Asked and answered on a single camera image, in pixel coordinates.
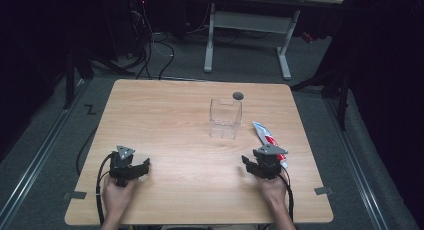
white table leg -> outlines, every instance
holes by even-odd
[[[289,46],[290,39],[293,35],[294,28],[296,27],[296,23],[297,23],[297,19],[299,18],[299,14],[300,14],[299,10],[296,10],[294,12],[293,17],[292,17],[290,24],[289,24],[287,33],[286,33],[286,38],[284,39],[284,42],[283,42],[283,46],[277,48],[278,59],[280,60],[280,67],[281,67],[281,71],[283,72],[283,78],[285,80],[291,79],[290,69],[289,69],[289,66],[287,64],[287,59],[286,59],[286,51],[287,51],[287,48]]]
[[[211,3],[211,13],[209,19],[209,38],[208,45],[206,46],[205,68],[204,72],[212,72],[213,60],[213,30],[215,25],[215,3]]]

black device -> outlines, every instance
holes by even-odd
[[[112,152],[109,171],[109,175],[116,179],[117,186],[125,187],[127,181],[149,173],[150,158],[143,164],[132,166],[134,150],[123,146],[118,146],[118,150],[118,152]]]
[[[260,178],[273,179],[281,173],[281,164],[278,155],[287,153],[286,150],[280,147],[266,144],[253,150],[253,156],[256,157],[257,163],[251,162],[245,156],[241,156],[241,158],[246,165],[247,172]]]
[[[281,175],[281,163],[278,155],[288,154],[287,150],[284,150],[278,146],[272,144],[265,144],[262,147],[253,150],[253,156],[256,157],[257,163],[251,162],[247,157],[241,156],[243,163],[246,165],[247,172],[258,176],[260,178],[267,178],[268,180],[279,177],[287,187],[289,194],[289,215],[293,220],[293,192],[290,186],[290,177],[287,174],[287,180]]]
[[[128,181],[149,173],[150,158],[144,160],[144,162],[140,165],[132,166],[131,163],[135,150],[121,145],[116,146],[116,148],[118,150],[117,152],[113,151],[103,160],[97,175],[96,201],[100,225],[103,225],[104,222],[103,206],[100,194],[100,181],[102,179],[101,174],[103,171],[103,166],[105,165],[106,161],[110,159],[109,175],[116,179],[116,185],[119,187],[125,187]]]

wooden table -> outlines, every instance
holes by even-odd
[[[235,139],[209,137],[212,98],[244,94]],[[65,216],[70,225],[99,224],[95,183],[103,159],[121,144],[136,150],[133,165],[151,159],[138,181],[127,224],[269,223],[272,218],[253,175],[241,161],[254,161],[262,146],[252,121],[266,126],[289,151],[295,222],[333,218],[291,91],[283,84],[118,80],[111,92]]]

dark background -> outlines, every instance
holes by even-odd
[[[153,28],[181,38],[197,26],[205,4],[148,0]],[[332,36],[317,75],[341,84],[347,73],[377,151],[418,225],[424,228],[424,0],[345,0],[371,14],[304,11],[295,35]],[[126,0],[0,0],[1,159],[66,71],[69,46],[114,60],[134,49]]]

dark round object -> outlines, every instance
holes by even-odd
[[[244,98],[244,95],[241,92],[235,92],[235,93],[233,93],[233,98],[235,100],[242,100]]]

